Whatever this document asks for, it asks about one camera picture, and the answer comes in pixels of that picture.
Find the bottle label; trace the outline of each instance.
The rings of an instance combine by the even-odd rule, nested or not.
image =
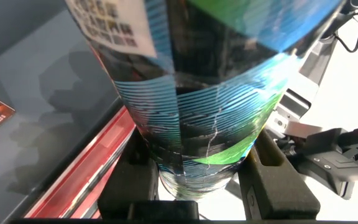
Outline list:
[[[66,0],[83,33],[110,49],[157,57],[143,0]]]

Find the gray surface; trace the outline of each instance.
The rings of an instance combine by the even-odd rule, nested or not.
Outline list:
[[[0,0],[0,54],[64,8],[62,0]]]
[[[0,127],[0,222],[34,201],[116,97],[67,11],[0,55],[0,100],[17,111]]]

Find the red stripe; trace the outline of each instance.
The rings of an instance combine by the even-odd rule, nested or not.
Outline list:
[[[32,209],[34,212],[27,214],[27,218],[57,218],[71,208],[73,200],[90,178],[108,161],[135,127],[125,109],[120,110],[112,120],[111,125],[95,140],[89,151],[65,174],[54,189],[50,189],[48,197],[40,202],[36,209]],[[106,138],[115,141],[107,141],[110,142],[110,146],[101,144]]]
[[[98,182],[98,184],[94,187],[91,193],[84,199],[82,204],[75,210],[74,214],[70,218],[82,218],[82,216],[86,213],[86,211],[95,203],[95,201],[100,196],[104,186],[106,185],[109,177],[112,173],[112,170],[117,164],[118,159],[114,162],[114,164],[109,168],[106,174],[102,177],[102,179]]]
[[[92,216],[92,218],[96,219],[100,217],[100,212],[99,210],[96,211],[96,213]]]

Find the red edge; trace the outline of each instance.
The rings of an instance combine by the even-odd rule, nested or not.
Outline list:
[[[78,196],[92,181],[94,175],[101,167],[106,165],[134,128],[135,124],[128,111],[125,108],[121,108],[106,127],[84,148],[83,152],[30,209],[25,218],[59,218],[66,214],[75,205]],[[96,201],[114,166],[115,163],[85,198],[82,202],[84,205],[80,205],[77,208],[74,212],[75,217],[81,217],[90,205]],[[93,217],[98,216],[99,212],[97,211]]]

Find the transparent bottle bottom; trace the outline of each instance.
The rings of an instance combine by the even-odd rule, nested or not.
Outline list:
[[[185,175],[176,175],[171,172],[160,171],[160,178],[166,190],[177,200],[200,201],[217,190],[225,188],[227,183],[237,172],[238,166],[232,166],[216,174],[210,174],[202,177],[188,177]]]

